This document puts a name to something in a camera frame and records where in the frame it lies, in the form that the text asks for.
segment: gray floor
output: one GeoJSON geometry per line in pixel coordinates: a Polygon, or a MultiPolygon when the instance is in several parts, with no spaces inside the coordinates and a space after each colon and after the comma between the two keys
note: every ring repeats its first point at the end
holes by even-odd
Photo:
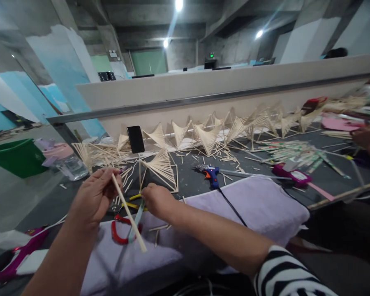
{"type": "MultiPolygon", "coordinates": [[[[0,144],[28,138],[63,141],[52,126],[43,126],[15,135],[0,144]]],[[[14,229],[20,221],[59,183],[61,173],[50,170],[21,179],[0,167],[0,231],[14,229]]]]}

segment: table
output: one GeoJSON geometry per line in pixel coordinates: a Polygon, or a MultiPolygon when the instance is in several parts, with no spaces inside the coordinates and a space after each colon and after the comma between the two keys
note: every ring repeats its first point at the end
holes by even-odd
{"type": "MultiPolygon", "coordinates": [[[[327,136],[320,135],[319,131],[310,132],[306,134],[300,134],[292,136],[286,141],[290,140],[300,140],[300,141],[309,141],[312,145],[315,145],[317,148],[321,148],[327,145],[333,145],[337,143],[342,143],[343,140],[337,138],[330,138],[327,136]]],[[[249,141],[246,139],[239,139],[243,144],[250,146],[249,141]]],[[[333,148],[340,148],[341,146],[332,147],[330,151],[335,150],[333,148]]],[[[271,170],[269,169],[269,165],[267,164],[260,164],[258,162],[254,162],[252,160],[245,159],[245,157],[249,157],[243,151],[235,151],[232,149],[234,155],[237,157],[239,162],[241,163],[241,167],[249,173],[260,173],[271,175],[271,170]]],[[[192,151],[191,154],[198,155],[197,151],[192,151]]],[[[200,193],[204,193],[210,190],[210,183],[208,180],[204,179],[203,174],[195,172],[192,170],[194,166],[197,164],[202,164],[203,160],[199,157],[199,160],[196,161],[193,157],[189,154],[187,157],[183,158],[183,164],[181,163],[181,157],[176,156],[174,153],[171,153],[175,163],[178,166],[178,181],[179,181],[179,194],[174,194],[176,199],[180,199],[181,196],[193,196],[200,193]]],[[[267,158],[266,152],[259,152],[258,156],[262,158],[267,158]]],[[[218,159],[214,159],[213,157],[204,157],[206,164],[211,164],[214,166],[219,166],[222,169],[234,170],[233,165],[230,165],[230,162],[220,162],[218,159]]],[[[152,157],[145,159],[145,161],[150,161],[152,157]]],[[[359,187],[360,185],[357,183],[357,179],[355,176],[355,172],[349,161],[341,157],[329,157],[329,159],[341,170],[343,170],[347,175],[351,177],[350,180],[344,179],[335,171],[333,171],[330,167],[326,165],[321,165],[313,174],[313,183],[317,186],[321,187],[322,189],[326,190],[327,192],[331,193],[333,196],[338,196],[337,200],[344,200],[348,196],[348,192],[351,194],[351,191],[354,188],[359,187]]],[[[364,179],[365,184],[367,185],[368,189],[370,190],[370,169],[359,167],[360,173],[364,179]]],[[[233,178],[233,182],[239,180],[240,177],[230,176],[233,178]]],[[[131,197],[133,195],[138,194],[139,192],[139,179],[138,179],[138,166],[135,167],[133,173],[133,182],[126,193],[125,197],[131,197]]],[[[218,181],[221,186],[223,186],[223,176],[218,175],[218,181]]],[[[160,184],[161,181],[156,178],[153,174],[147,173],[146,179],[144,181],[144,186],[149,182],[155,182],[160,184]]],[[[60,218],[62,218],[69,210],[71,202],[76,195],[79,187],[82,184],[82,180],[71,182],[63,178],[62,182],[67,189],[60,187],[59,185],[52,190],[50,194],[48,194],[31,212],[30,214],[16,227],[19,231],[27,231],[29,229],[39,227],[44,224],[53,224],[57,222],[60,218]]],[[[290,194],[294,199],[299,201],[304,206],[308,207],[310,210],[316,210],[322,206],[327,206],[332,202],[325,199],[321,196],[318,192],[314,191],[313,189],[307,189],[306,193],[299,192],[293,189],[287,189],[288,194],[290,194]]],[[[112,215],[107,215],[103,221],[112,220],[112,215]]],[[[48,248],[54,238],[56,237],[57,232],[59,231],[60,226],[54,227],[50,234],[48,235],[46,242],[42,246],[42,248],[48,248]]],[[[0,295],[20,295],[22,293],[23,288],[26,286],[28,281],[30,280],[31,276],[26,276],[22,278],[18,278],[16,280],[11,281],[5,287],[0,289],[0,295]]]]}

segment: clear plastic container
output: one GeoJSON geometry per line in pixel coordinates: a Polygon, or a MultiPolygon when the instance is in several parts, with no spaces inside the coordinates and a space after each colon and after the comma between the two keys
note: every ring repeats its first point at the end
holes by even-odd
{"type": "Polygon", "coordinates": [[[67,176],[70,181],[82,179],[89,173],[88,169],[75,153],[68,157],[57,159],[53,164],[59,171],[67,176]]]}
{"type": "Polygon", "coordinates": [[[55,144],[53,148],[44,150],[42,153],[47,161],[55,159],[49,166],[57,167],[70,181],[82,179],[89,173],[86,166],[74,153],[74,150],[66,143],[55,144]]]}

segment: smartphone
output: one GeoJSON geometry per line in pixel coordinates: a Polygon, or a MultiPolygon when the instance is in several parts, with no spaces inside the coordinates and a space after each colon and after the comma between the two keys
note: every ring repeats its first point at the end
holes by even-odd
{"type": "Polygon", "coordinates": [[[139,125],[128,127],[127,134],[129,135],[130,147],[133,153],[144,152],[143,135],[141,134],[141,128],[139,125]]]}

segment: black and white striped shirt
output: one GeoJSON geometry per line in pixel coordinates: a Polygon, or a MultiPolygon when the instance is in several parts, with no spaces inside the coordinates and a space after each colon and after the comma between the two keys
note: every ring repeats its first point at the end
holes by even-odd
{"type": "Polygon", "coordinates": [[[272,246],[254,278],[258,296],[337,296],[286,249],[272,246]]]}

